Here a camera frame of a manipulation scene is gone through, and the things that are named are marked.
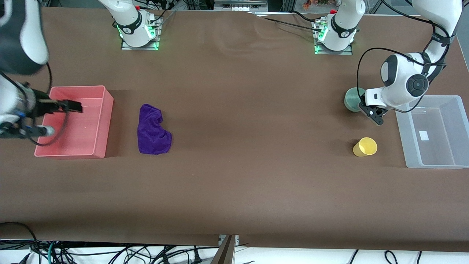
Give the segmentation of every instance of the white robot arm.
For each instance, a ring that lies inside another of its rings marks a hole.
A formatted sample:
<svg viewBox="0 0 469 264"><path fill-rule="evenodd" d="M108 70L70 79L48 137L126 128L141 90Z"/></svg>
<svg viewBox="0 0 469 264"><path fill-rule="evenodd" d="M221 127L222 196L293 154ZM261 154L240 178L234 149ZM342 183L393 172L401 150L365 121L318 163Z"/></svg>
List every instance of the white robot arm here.
<svg viewBox="0 0 469 264"><path fill-rule="evenodd" d="M155 38L155 16L137 10L132 0L99 0L111 12L124 41L141 47ZM47 64L49 54L42 34L40 5L36 0L0 0L0 138L50 136L52 127L27 126L25 119L57 111L81 112L80 103L51 100L29 84L11 80L6 73L32 75Z"/></svg>
<svg viewBox="0 0 469 264"><path fill-rule="evenodd" d="M365 10L363 0L342 0L337 13L325 17L327 29L318 40L330 50L344 50L352 43Z"/></svg>
<svg viewBox="0 0 469 264"><path fill-rule="evenodd" d="M117 24L122 39L131 47L141 47L156 37L155 15L137 10L132 0L98 0Z"/></svg>
<svg viewBox="0 0 469 264"><path fill-rule="evenodd" d="M461 0L413 0L412 4L436 26L423 52L389 56L381 66L385 86L365 91L359 108L377 125L383 123L382 117L389 109L418 100L427 92L431 81L444 68L462 13Z"/></svg>

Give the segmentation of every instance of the black plug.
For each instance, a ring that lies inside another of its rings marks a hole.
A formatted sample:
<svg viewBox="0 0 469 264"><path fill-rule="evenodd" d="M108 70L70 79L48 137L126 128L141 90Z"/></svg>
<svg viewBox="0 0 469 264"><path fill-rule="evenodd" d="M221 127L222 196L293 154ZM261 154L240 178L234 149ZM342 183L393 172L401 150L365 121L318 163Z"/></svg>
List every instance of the black plug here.
<svg viewBox="0 0 469 264"><path fill-rule="evenodd" d="M26 256L24 256L24 258L18 264L26 264L26 262L28 261L29 255L30 255L30 253L28 253Z"/></svg>
<svg viewBox="0 0 469 264"><path fill-rule="evenodd" d="M199 256L199 251L197 250L197 247L194 246L194 264L199 264L203 261L203 259L200 258Z"/></svg>

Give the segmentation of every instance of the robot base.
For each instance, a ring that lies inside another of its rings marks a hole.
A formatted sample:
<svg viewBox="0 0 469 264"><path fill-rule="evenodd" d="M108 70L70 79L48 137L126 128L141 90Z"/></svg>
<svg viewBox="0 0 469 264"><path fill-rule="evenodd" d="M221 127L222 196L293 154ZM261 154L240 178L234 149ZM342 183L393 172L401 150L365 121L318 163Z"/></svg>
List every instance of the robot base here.
<svg viewBox="0 0 469 264"><path fill-rule="evenodd" d="M156 26L154 29L155 32L155 38L150 40L146 45L143 45L141 47L132 47L129 44L127 44L124 39L122 39L121 43L121 50L158 50L159 49L159 38L161 36L161 24L163 22L163 18L159 17L157 20L154 22L153 25Z"/></svg>
<svg viewBox="0 0 469 264"><path fill-rule="evenodd" d="M323 20L316 20L316 22L311 22L312 28L319 28L323 31L327 30L327 27L324 25ZM352 55L352 45L348 45L347 48L340 51L335 51L328 49L322 42L318 40L320 35L323 32L313 31L314 38L314 54L329 54L329 55Z"/></svg>

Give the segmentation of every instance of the purple towel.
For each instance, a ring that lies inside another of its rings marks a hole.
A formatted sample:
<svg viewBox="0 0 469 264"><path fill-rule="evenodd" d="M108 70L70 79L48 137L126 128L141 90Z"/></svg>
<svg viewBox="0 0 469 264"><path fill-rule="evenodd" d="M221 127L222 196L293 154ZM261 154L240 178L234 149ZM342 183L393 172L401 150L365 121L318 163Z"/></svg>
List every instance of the purple towel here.
<svg viewBox="0 0 469 264"><path fill-rule="evenodd" d="M169 151L172 136L161 127L161 122L163 116L158 108L149 104L142 105L137 128L140 153L158 155Z"/></svg>

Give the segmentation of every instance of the cable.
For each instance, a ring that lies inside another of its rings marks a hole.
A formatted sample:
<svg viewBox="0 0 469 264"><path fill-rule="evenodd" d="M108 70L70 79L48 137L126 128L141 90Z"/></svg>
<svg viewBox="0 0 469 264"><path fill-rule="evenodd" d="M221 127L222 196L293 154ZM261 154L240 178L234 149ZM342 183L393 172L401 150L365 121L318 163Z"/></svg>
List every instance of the cable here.
<svg viewBox="0 0 469 264"><path fill-rule="evenodd" d="M162 18L165 15L166 11L168 11L168 9L165 9L163 11L163 13L161 13L161 15L158 16L158 18L150 20L150 23L153 23L153 22L157 21L158 19Z"/></svg>
<svg viewBox="0 0 469 264"><path fill-rule="evenodd" d="M352 263L353 263L353 260L355 259L355 256L356 256L357 253L358 253L358 249L355 249L355 252L353 253L352 258L350 259L350 261L349 261L348 264L352 264Z"/></svg>
<svg viewBox="0 0 469 264"><path fill-rule="evenodd" d="M51 254L52 254L53 246L54 246L54 242L51 243L51 245L49 246L49 250L47 251L47 260L49 261L49 264L52 264Z"/></svg>
<svg viewBox="0 0 469 264"><path fill-rule="evenodd" d="M172 15L176 14L176 12L177 12L177 10L171 11L171 13L169 14L169 16L168 16L165 20L163 20L163 22L161 22L161 25L163 25L166 21L168 21L168 19L169 19Z"/></svg>
<svg viewBox="0 0 469 264"><path fill-rule="evenodd" d="M115 254L115 253L119 253L119 252L120 252L120 251L110 251L110 252L100 252L100 253L89 253L89 254L69 253L69 255L74 255L74 256L95 256L95 255Z"/></svg>
<svg viewBox="0 0 469 264"><path fill-rule="evenodd" d="M0 223L0 226L2 225L19 225L19 226L22 226L26 229L28 229L29 233L31 234L32 238L34 239L34 243L36 244L36 247L38 248L38 251L40 250L40 247L39 247L39 243L38 243L38 239L36 238L36 235L34 234L34 232L31 230L31 228L23 223L20 223L20 222L3 222L3 223Z"/></svg>
<svg viewBox="0 0 469 264"><path fill-rule="evenodd" d="M197 248L197 249L210 249L210 248L219 248L219 247L203 247L203 248ZM167 256L166 256L166 259L169 259L169 258L172 258L174 256L177 256L177 255L180 255L180 254L184 254L186 252L189 252L189 251L194 251L195 249L192 248L192 249L187 249L187 250L177 250L175 252L171 252L169 253ZM158 262L157 264L161 264L163 263L164 260L161 260L160 262Z"/></svg>
<svg viewBox="0 0 469 264"><path fill-rule="evenodd" d="M417 21L420 21L420 22L424 22L424 23L427 23L427 24L430 24L430 25L433 25L433 26L436 26L438 28L440 28L445 34L446 34L446 37L450 37L448 32L440 25L434 23L433 21L429 21L429 20L424 20L424 19L421 19L421 18L417 18L417 17L414 17L414 16L409 16L395 8L393 8L390 4L388 4L385 0L381 0L381 2L386 5L389 9L391 9L392 11L396 12L397 14L400 14L402 16L405 16L407 18L410 18L410 19L414 19L414 20L417 20Z"/></svg>
<svg viewBox="0 0 469 264"><path fill-rule="evenodd" d="M416 262L416 264L420 264L420 257L421 257L421 256L422 256L422 252L419 251L419 252L418 252L418 256L417 256L417 262Z"/></svg>
<svg viewBox="0 0 469 264"><path fill-rule="evenodd" d="M52 71L51 71L51 66L49 65L48 62L45 65L47 66L47 70L49 71L49 87L46 92L46 94L49 94L52 89Z"/></svg>
<svg viewBox="0 0 469 264"><path fill-rule="evenodd" d="M148 2L143 2L143 1L140 1L140 0L133 0L137 3L141 3L141 4L144 4L144 5L147 5L147 6L154 6L154 7L162 7L162 6L158 6L157 4L155 4L155 2L151 1L152 3L150 3L150 1Z"/></svg>
<svg viewBox="0 0 469 264"><path fill-rule="evenodd" d="M388 253L391 253L391 255L393 255L394 263L392 263L391 261L389 261L389 259L387 258L387 254L388 254ZM396 255L394 255L394 253L393 253L392 251L390 251L390 250L386 250L386 251L384 252L384 258L386 259L386 261L387 261L389 264L398 264L398 263L397 263Z"/></svg>
<svg viewBox="0 0 469 264"><path fill-rule="evenodd" d="M262 17L262 18L263 18L263 19L270 20L270 21L279 22L279 23L282 23L282 24L294 26L294 27L309 29L309 30L312 30L312 31L318 31L318 32L321 31L320 29L315 29L315 28L311 28L311 27L300 26L300 25L296 25L296 24L292 24L292 23L288 23L288 22L284 22L284 21L280 21L280 20L276 20L276 19L271 19L271 18L267 18L267 17Z"/></svg>
<svg viewBox="0 0 469 264"><path fill-rule="evenodd" d="M36 146L40 146L40 147L47 147L47 146L50 146L52 144L54 144L55 142L57 142L59 140L59 138L64 134L65 132L65 127L67 126L68 124L68 118L69 118L69 112L68 111L65 111L65 117L63 119L63 123L62 123L62 127L60 128L59 132L55 135L55 137L53 139L51 139L51 141L47 142L47 143L39 143L37 141L35 141L34 139L32 139L32 137L29 135L29 132L26 131L26 137L28 137L29 141L31 143L33 143L34 145Z"/></svg>
<svg viewBox="0 0 469 264"><path fill-rule="evenodd" d="M129 260L130 260L132 257L136 257L136 258L142 260L142 261L144 262L144 264L146 264L146 262L145 262L144 259L142 259L142 258L139 257L139 256L136 256L136 254L138 254L140 251L142 251L142 250L145 249L145 248L146 248L146 246L145 246L145 247L142 247L141 249L139 249L139 250L137 250L137 251L133 251L133 250L131 250L131 249L126 250L127 256L125 256L125 258L124 258L124 264L128 264L128 263L129 263Z"/></svg>
<svg viewBox="0 0 469 264"><path fill-rule="evenodd" d="M290 13L295 13L295 14L299 15L302 19L304 19L304 20L306 20L306 21L309 21L309 22L314 22L316 19L320 19L320 18L321 18L321 17L318 17L318 18L315 18L315 19L309 19L309 18L303 16L302 13L300 13L300 12L298 12L298 11L296 11L296 10L291 10Z"/></svg>
<svg viewBox="0 0 469 264"><path fill-rule="evenodd" d="M358 94L358 97L360 98L361 97L361 94L360 94L360 89L359 89L359 75L360 75L360 65L362 63L362 59L363 57L365 56L365 54L367 54L369 51L372 51L372 50L375 50L375 49L379 49L379 50L386 50L386 51L389 51L389 52L393 52L393 53L396 53L396 54L399 54L401 56L404 56L406 57L408 60L416 63L416 64L419 64L421 66L426 66L426 65L446 65L444 63L421 63L421 62L418 62L416 61L414 58L410 57L410 56L407 56L401 52L398 52L398 51L395 51L395 50L392 50L392 49L389 49L389 48L384 48L384 47L372 47L372 48L369 48L367 49L363 54L362 56L360 57L360 60L358 61L358 66L356 68L356 92ZM398 109L394 109L398 112L401 112L401 113L408 113L410 111L412 111L413 109L415 109L415 107L417 107L417 105L420 103L420 100L422 100L422 97L423 95L420 97L420 99L418 100L417 104L411 109L411 110L408 110L408 111L402 111L402 110L398 110Z"/></svg>

